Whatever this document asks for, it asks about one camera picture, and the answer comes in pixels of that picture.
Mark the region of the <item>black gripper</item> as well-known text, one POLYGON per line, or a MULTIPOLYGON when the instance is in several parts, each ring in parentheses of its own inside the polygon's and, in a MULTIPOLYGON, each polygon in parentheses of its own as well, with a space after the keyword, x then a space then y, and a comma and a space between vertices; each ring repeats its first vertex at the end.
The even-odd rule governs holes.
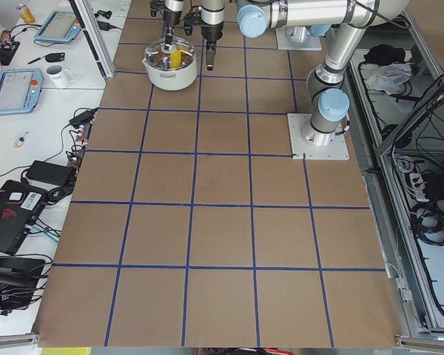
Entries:
POLYGON ((213 71, 215 64, 215 55, 217 49, 217 41, 223 35, 223 23, 207 24, 202 22, 201 35, 207 41, 206 43, 206 69, 213 71))
POLYGON ((164 21, 166 23, 165 26, 165 50, 170 51, 172 48, 173 41, 173 32, 176 25, 180 23, 181 20, 181 11, 171 11, 168 9, 164 10, 164 21))

